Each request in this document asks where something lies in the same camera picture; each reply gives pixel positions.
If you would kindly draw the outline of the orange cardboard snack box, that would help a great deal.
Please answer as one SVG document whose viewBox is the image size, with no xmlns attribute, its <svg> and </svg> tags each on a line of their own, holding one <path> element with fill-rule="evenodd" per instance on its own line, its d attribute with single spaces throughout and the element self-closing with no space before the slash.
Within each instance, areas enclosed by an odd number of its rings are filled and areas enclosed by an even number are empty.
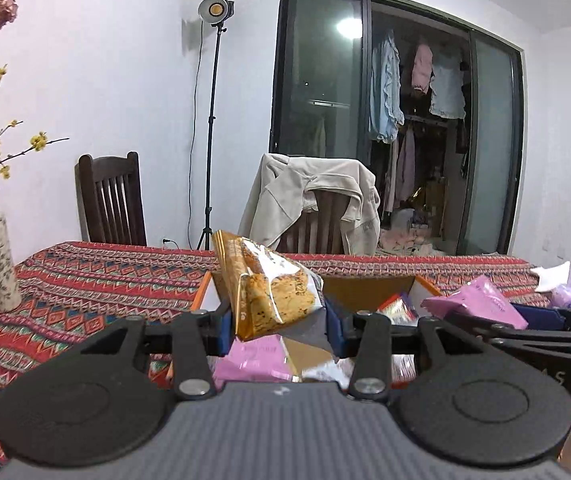
<svg viewBox="0 0 571 480">
<path fill-rule="evenodd" d="M 389 315 L 395 324 L 413 324 L 426 315 L 424 299 L 442 294 L 422 276 L 330 276 L 323 278 L 323 299 L 349 313 L 366 310 Z M 256 342 L 241 342 L 234 337 L 228 294 L 218 273 L 205 274 L 192 301 L 194 314 L 226 311 L 222 327 L 217 330 L 218 350 L 225 355 L 210 359 L 215 385 L 227 382 L 337 382 L 346 389 L 353 362 L 341 359 L 332 349 L 327 324 L 332 312 L 325 308 L 308 315 L 301 323 L 284 330 L 279 336 L 266 336 Z"/>
</svg>

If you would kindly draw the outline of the light blue hanging shirt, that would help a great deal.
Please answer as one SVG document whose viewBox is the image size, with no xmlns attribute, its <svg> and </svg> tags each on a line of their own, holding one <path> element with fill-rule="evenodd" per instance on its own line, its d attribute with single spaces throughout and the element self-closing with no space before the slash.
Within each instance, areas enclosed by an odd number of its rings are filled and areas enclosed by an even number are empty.
<svg viewBox="0 0 571 480">
<path fill-rule="evenodd" d="M 397 139 L 405 123 L 400 108 L 400 57 L 394 30 L 390 29 L 373 48 L 369 87 L 369 133 L 371 138 L 386 144 Z"/>
</svg>

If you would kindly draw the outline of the pink hanging garment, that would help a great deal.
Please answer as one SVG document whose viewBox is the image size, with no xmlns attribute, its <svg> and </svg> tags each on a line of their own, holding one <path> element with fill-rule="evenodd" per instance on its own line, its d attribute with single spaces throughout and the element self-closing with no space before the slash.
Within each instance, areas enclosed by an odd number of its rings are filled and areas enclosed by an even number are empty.
<svg viewBox="0 0 571 480">
<path fill-rule="evenodd" d="M 428 44 L 420 42 L 415 51 L 411 71 L 411 88 L 417 94 L 427 94 L 433 70 L 433 52 Z"/>
</svg>

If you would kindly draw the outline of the beige jacket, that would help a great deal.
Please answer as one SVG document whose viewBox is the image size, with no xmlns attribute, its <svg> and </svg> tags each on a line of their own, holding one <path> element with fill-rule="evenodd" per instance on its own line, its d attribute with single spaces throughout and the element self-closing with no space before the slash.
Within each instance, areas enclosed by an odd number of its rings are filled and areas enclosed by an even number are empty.
<svg viewBox="0 0 571 480">
<path fill-rule="evenodd" d="M 265 154 L 258 167 L 238 234 L 275 249 L 304 212 L 319 210 L 316 194 L 345 197 L 339 226 L 350 255 L 372 256 L 380 237 L 375 175 L 357 159 Z"/>
</svg>

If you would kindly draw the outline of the pink snack packet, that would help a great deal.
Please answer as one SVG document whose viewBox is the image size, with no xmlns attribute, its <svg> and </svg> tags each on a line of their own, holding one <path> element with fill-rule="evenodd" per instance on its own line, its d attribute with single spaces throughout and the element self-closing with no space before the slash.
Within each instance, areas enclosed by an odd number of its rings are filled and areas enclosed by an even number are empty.
<svg viewBox="0 0 571 480">
<path fill-rule="evenodd" d="M 528 326 L 525 318 L 485 275 L 461 286 L 450 296 L 424 299 L 421 308 L 437 318 L 445 318 L 448 313 L 456 312 L 508 324 L 517 330 L 525 330 Z"/>
</svg>

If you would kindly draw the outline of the studio light on stand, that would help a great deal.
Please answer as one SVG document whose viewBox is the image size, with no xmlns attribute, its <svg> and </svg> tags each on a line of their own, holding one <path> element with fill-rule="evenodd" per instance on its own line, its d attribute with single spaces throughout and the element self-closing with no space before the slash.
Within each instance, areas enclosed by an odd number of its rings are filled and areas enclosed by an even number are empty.
<svg viewBox="0 0 571 480">
<path fill-rule="evenodd" d="M 212 166 L 213 143 L 216 108 L 216 90 L 218 71 L 220 70 L 220 45 L 223 34 L 227 32 L 226 22 L 235 14 L 235 3 L 232 0 L 203 0 L 198 7 L 198 14 L 205 25 L 215 30 L 210 102 L 208 103 L 208 140 L 206 140 L 205 158 L 205 207 L 204 226 L 198 243 L 199 249 L 210 250 L 213 235 L 212 229 Z"/>
</svg>

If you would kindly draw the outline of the oat crisp snack packet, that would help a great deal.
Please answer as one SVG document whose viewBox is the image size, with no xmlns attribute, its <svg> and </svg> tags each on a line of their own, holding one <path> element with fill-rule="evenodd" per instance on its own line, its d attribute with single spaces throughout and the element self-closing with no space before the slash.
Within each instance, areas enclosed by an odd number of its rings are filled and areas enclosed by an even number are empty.
<svg viewBox="0 0 571 480">
<path fill-rule="evenodd" d="M 215 232 L 213 243 L 238 339 L 246 342 L 279 335 L 331 350 L 325 333 L 323 279 L 317 273 L 226 231 Z"/>
</svg>

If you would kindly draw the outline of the patterned red tablecloth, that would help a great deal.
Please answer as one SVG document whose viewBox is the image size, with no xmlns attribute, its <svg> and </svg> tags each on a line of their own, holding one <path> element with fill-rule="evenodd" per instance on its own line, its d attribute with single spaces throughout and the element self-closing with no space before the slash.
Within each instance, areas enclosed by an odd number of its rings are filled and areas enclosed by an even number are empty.
<svg viewBox="0 0 571 480">
<path fill-rule="evenodd" d="M 450 296 L 487 276 L 515 308 L 543 308 L 524 260 L 505 256 L 351 257 L 304 255 L 330 276 L 422 276 Z M 168 324 L 190 307 L 210 252 L 69 242 L 32 255 L 18 269 L 21 303 L 0 314 L 0 394 L 16 378 L 114 322 Z M 207 317 L 208 359 L 226 311 Z M 215 396 L 175 405 L 162 429 L 136 451 L 82 468 L 9 460 L 0 479 L 564 479 L 553 460 L 517 468 L 447 462 L 409 440 L 382 404 L 360 401 L 333 382 L 217 387 Z"/>
</svg>

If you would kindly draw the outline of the chair with draped jacket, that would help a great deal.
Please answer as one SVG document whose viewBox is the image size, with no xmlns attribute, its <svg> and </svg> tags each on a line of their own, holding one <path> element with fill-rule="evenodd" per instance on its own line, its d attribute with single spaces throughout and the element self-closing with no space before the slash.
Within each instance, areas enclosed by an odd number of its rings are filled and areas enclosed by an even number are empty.
<svg viewBox="0 0 571 480">
<path fill-rule="evenodd" d="M 305 206 L 281 235 L 278 252 L 308 255 L 360 255 L 363 237 L 357 233 L 363 199 L 355 193 L 314 191 L 314 204 Z"/>
</svg>

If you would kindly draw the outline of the dark wooden chair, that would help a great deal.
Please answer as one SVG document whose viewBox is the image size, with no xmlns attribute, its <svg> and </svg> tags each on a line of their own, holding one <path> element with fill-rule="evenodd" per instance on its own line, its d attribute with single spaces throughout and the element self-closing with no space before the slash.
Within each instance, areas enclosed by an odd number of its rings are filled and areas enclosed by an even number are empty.
<svg viewBox="0 0 571 480">
<path fill-rule="evenodd" d="M 77 168 L 89 240 L 146 246 L 138 153 L 98 158 L 84 154 Z"/>
</svg>

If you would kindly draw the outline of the dark sliding glass door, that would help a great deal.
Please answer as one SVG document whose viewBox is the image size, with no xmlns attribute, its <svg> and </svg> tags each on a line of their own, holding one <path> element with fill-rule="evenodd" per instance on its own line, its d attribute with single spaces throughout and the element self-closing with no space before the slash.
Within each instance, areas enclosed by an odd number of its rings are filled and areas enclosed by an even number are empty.
<svg viewBox="0 0 571 480">
<path fill-rule="evenodd" d="M 506 252 L 520 183 L 523 63 L 400 0 L 280 0 L 270 151 L 354 158 L 382 229 L 450 255 Z"/>
</svg>

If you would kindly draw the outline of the white tissue paper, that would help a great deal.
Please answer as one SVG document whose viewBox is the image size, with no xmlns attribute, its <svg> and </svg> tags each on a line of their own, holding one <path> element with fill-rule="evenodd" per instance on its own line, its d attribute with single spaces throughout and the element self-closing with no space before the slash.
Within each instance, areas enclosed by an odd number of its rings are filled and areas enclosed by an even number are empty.
<svg viewBox="0 0 571 480">
<path fill-rule="evenodd" d="M 563 262 L 551 268 L 536 266 L 532 268 L 531 273 L 537 276 L 538 283 L 536 292 L 552 292 L 561 285 L 566 285 L 569 280 L 571 270 L 570 261 Z"/>
</svg>

